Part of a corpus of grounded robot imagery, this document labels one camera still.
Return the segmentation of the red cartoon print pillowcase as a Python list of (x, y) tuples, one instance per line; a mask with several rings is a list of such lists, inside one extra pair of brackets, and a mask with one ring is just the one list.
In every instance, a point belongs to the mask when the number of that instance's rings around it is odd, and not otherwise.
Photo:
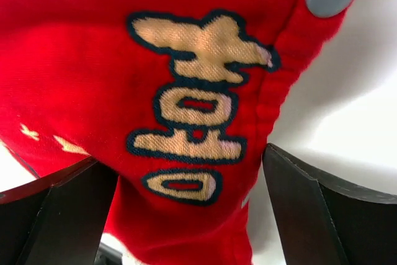
[(352, 0), (1, 0), (1, 145), (38, 176), (119, 173), (137, 264), (251, 264), (280, 108)]

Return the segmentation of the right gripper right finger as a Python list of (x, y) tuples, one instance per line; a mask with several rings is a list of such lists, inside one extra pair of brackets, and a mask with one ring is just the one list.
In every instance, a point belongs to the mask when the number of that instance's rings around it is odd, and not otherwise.
[(287, 264), (396, 264), (396, 196), (269, 143), (264, 176)]

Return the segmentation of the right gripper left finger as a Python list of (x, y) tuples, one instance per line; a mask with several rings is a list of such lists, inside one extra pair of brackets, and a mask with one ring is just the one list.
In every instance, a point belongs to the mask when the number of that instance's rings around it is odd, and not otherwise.
[(93, 158), (1, 192), (1, 264), (94, 264), (117, 173)]

